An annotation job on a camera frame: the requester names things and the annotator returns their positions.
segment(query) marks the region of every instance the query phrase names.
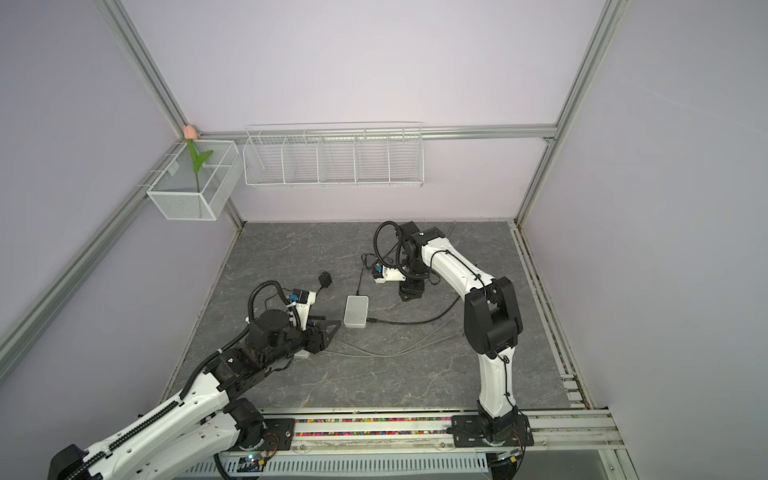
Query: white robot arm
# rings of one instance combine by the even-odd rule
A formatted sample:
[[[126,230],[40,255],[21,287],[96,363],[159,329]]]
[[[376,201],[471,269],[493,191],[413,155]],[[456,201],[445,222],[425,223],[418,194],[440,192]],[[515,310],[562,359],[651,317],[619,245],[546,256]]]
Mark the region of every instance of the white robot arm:
[[[250,321],[240,335],[203,360],[179,393],[125,429],[87,450],[75,445],[61,450],[51,460],[48,480],[170,479],[234,446],[253,450],[255,462],[267,458],[263,442],[273,434],[256,407],[240,396],[281,370],[273,369],[275,363],[303,350],[324,350],[341,326],[340,321],[310,318],[314,292],[294,290],[286,297],[274,280],[250,294],[248,318],[255,317],[253,300],[267,286],[276,288],[286,310],[267,310]]]
[[[377,237],[387,225],[395,227],[400,248],[406,258],[386,264],[378,253]],[[511,361],[515,355],[522,322],[515,288],[506,277],[494,278],[473,265],[456,250],[443,233],[430,228],[420,230],[413,222],[384,222],[374,236],[379,258],[374,280],[398,280],[400,297],[419,298],[430,270],[437,272],[464,300],[464,333],[480,362],[478,413],[483,436],[489,442],[507,439],[520,417],[512,395]]]
[[[522,447],[525,434],[516,432],[523,432],[525,416],[511,394],[511,361],[522,323],[511,282],[472,265],[436,228],[421,231],[413,222],[385,222],[377,236],[385,225],[396,228],[400,245],[395,263],[387,265],[374,240],[382,263],[380,269],[374,269],[374,278],[378,276],[379,282],[398,280],[403,300],[422,295],[431,271],[456,290],[464,300],[464,333],[480,362],[478,434],[491,445],[514,434]],[[406,253],[403,262],[401,250]],[[125,429],[85,451],[75,445],[61,450],[51,460],[48,480],[170,479],[189,465],[234,446],[258,449],[271,434],[256,407],[240,397],[277,371],[272,369],[276,362],[302,350],[324,350],[341,325],[340,321],[318,323],[310,318],[314,292],[294,290],[286,297],[274,280],[260,284],[250,294],[249,318],[255,318],[254,298],[267,286],[276,288],[287,311],[267,310],[250,321],[240,335],[193,371],[178,394]],[[254,455],[257,459],[265,456]]]

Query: lavender wall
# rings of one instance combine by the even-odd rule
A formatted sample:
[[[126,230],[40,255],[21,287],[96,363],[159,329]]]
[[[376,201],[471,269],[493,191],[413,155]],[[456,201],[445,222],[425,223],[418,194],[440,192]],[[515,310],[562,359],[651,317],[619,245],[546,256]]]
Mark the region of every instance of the lavender wall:
[[[125,2],[185,114],[204,131],[355,121],[552,124],[603,4]],[[509,218],[542,150],[541,140],[431,141],[422,189],[240,186],[234,201],[248,221]]]
[[[525,224],[641,478],[765,478],[766,25],[633,0]]]
[[[175,136],[90,0],[3,2],[0,65],[1,335]],[[0,385],[3,478],[157,404],[232,237],[139,213]]]

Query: green leaf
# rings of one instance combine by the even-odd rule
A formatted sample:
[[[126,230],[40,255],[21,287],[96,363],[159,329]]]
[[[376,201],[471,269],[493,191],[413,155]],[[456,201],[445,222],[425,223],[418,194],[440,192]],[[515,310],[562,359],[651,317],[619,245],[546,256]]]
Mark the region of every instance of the green leaf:
[[[204,151],[202,154],[197,155],[197,158],[193,158],[192,169],[194,170],[195,175],[197,175],[197,172],[200,171],[200,167],[203,166],[203,163],[208,160],[208,157],[210,157],[213,152],[213,150]]]

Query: pink flower bud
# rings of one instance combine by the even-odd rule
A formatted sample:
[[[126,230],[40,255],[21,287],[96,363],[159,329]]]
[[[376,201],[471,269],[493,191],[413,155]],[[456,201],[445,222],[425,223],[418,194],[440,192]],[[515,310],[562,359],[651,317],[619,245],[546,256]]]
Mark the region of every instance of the pink flower bud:
[[[184,125],[184,138],[187,140],[197,140],[197,130],[192,125]]]

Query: wire basket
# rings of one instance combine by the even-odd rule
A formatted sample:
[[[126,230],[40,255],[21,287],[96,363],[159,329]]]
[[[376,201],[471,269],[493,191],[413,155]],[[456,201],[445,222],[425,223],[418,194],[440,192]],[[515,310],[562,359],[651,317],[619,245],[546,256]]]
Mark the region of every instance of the wire basket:
[[[243,174],[235,142],[196,140],[194,144],[199,153],[214,151],[197,172],[197,181],[192,155],[184,145],[147,190],[168,220],[216,220]]]
[[[270,187],[374,187],[424,183],[420,124],[274,130],[247,127],[246,184]]]

